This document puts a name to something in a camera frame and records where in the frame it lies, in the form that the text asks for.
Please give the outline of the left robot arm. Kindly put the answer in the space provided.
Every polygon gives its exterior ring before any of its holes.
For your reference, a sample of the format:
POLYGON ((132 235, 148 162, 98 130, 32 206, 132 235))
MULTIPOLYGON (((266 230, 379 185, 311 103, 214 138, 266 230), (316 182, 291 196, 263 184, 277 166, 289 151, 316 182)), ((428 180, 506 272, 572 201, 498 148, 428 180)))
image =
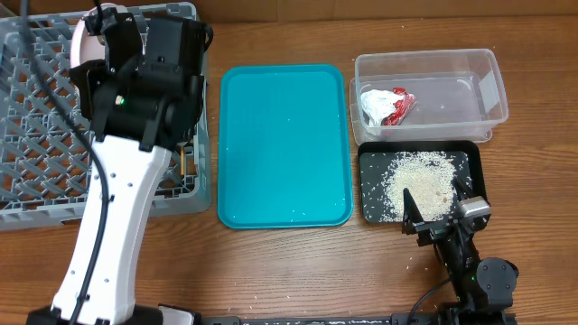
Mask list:
POLYGON ((140 33, 112 4, 82 16, 70 46, 70 79, 93 138, 81 137, 92 168, 68 271, 41 324, 198 324, 199 313, 135 302, 138 257, 154 194, 180 141, 205 106, 203 60, 211 27, 157 14, 140 33))

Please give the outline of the red wrapper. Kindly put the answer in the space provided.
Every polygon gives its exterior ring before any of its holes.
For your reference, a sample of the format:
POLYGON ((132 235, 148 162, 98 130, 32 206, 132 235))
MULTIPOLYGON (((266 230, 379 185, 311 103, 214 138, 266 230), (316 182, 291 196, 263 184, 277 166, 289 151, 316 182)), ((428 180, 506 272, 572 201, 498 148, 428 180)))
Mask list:
POLYGON ((394 103, 395 111, 382 121, 382 125, 400 125, 416 102, 415 96, 404 88, 395 87, 393 93, 402 99, 394 103))

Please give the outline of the large white plate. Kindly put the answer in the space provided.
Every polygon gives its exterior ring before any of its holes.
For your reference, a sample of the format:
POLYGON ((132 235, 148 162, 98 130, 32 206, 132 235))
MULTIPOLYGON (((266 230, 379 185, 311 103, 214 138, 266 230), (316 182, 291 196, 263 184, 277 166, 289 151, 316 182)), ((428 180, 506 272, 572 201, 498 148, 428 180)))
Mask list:
MULTIPOLYGON (((119 12, 129 12, 123 5, 104 3, 100 6, 101 11, 105 8, 116 8, 119 12)), ((96 13, 98 13, 97 7, 84 13, 74 29, 70 46, 70 66, 72 68, 93 60, 103 60, 106 63, 103 39, 100 36, 89 36, 84 21, 87 16, 96 13)))

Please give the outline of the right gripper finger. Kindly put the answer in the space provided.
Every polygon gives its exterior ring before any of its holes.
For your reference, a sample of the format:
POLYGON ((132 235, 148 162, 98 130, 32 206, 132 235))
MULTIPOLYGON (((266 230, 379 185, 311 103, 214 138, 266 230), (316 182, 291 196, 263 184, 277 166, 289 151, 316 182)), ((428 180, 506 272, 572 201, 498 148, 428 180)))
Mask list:
POLYGON ((402 232, 404 234, 415 234, 417 232, 416 228, 424 224, 424 219, 408 188, 403 190, 403 201, 402 232))
POLYGON ((476 194, 473 191, 473 189, 461 179, 454 177, 452 183, 454 188, 456 189, 458 201, 472 199, 476 197, 476 194))

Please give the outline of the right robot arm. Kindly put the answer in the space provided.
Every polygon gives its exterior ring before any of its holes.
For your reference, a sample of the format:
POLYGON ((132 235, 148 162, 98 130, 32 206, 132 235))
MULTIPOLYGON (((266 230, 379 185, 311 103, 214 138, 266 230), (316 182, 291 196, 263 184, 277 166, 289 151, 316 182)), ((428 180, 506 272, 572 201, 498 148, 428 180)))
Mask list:
POLYGON ((445 265, 448 278, 425 293, 405 316, 407 324, 515 324, 516 316, 506 313, 513 305, 518 268, 508 260, 480 257, 474 235, 483 230, 491 216, 491 206, 460 179, 457 211, 437 221, 424 221, 410 190, 403 190, 402 232, 416 235, 419 246, 434 246, 445 265), (434 313, 418 313, 421 304, 443 288, 452 285, 457 301, 445 303, 434 313))

